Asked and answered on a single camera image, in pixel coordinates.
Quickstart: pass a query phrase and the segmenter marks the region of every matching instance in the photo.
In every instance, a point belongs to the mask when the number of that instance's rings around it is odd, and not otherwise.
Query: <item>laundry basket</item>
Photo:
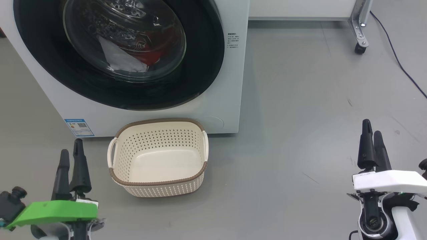
[[[107,161],[113,180],[130,194],[164,197],[200,187],[208,152],[208,135],[200,123],[156,119],[123,127],[108,147]]]

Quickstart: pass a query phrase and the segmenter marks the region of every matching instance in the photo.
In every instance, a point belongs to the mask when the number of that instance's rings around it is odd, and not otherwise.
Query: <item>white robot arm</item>
[[[353,175],[356,194],[348,195],[360,202],[359,239],[423,240],[412,212],[418,206],[413,197],[426,198],[427,174],[392,170],[381,132],[372,134],[368,119],[363,121],[357,165],[364,170]],[[419,166],[426,170],[427,161]]]

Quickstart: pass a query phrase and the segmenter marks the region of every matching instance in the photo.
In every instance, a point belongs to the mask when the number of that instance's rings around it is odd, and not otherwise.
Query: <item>washing machine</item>
[[[188,117],[237,133],[249,0],[4,0],[0,27],[76,137]]]

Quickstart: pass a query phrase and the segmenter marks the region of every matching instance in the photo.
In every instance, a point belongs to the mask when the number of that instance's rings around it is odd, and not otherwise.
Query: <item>washing machine drum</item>
[[[14,0],[14,13],[47,72],[117,108],[185,103],[212,84],[224,58],[212,0]]]

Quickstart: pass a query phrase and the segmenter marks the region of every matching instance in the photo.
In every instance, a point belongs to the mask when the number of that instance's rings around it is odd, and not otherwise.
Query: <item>basket handle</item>
[[[203,147],[205,148],[205,162],[208,161],[209,157],[209,140],[208,134],[203,131]]]
[[[109,168],[113,168],[113,169],[114,169],[114,166],[115,166],[114,159],[116,159],[117,148],[118,148],[118,145],[116,144],[117,140],[118,140],[117,138],[113,138],[113,140],[111,140],[110,145],[108,146],[108,151],[107,151],[107,163],[108,163],[108,167]],[[114,144],[116,144],[116,148],[114,150],[114,158],[112,159],[111,158],[111,151],[112,151],[112,148],[113,148]]]

